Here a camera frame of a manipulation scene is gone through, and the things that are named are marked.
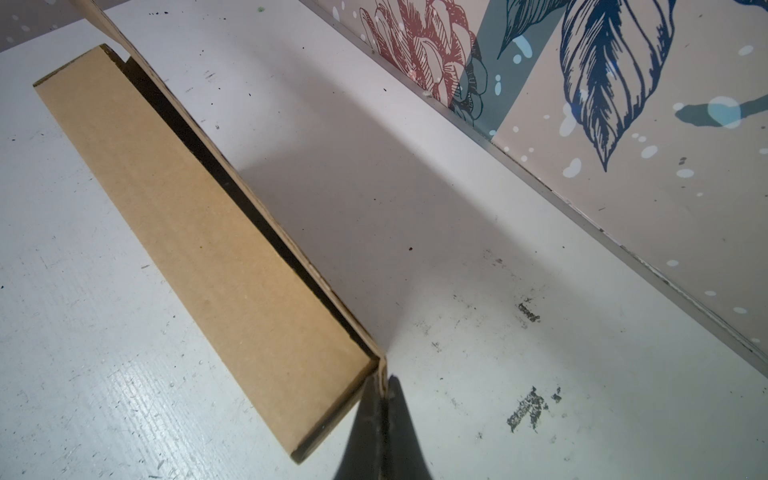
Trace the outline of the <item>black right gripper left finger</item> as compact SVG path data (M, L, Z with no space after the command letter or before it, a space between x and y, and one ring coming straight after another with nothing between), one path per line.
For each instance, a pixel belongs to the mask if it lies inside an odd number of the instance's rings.
M380 383L366 380L335 480L379 480L384 469L385 405Z

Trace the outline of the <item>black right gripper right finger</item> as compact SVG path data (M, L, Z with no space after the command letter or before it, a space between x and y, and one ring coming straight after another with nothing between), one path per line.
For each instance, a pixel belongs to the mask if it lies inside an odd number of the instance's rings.
M399 379L391 376L386 394L385 478L431 480Z

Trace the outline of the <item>brown cardboard paper box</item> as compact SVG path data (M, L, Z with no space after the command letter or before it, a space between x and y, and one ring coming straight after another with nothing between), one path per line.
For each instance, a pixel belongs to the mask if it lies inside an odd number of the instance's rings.
M107 42L35 91L275 439L305 461L385 363L297 243L93 1Z

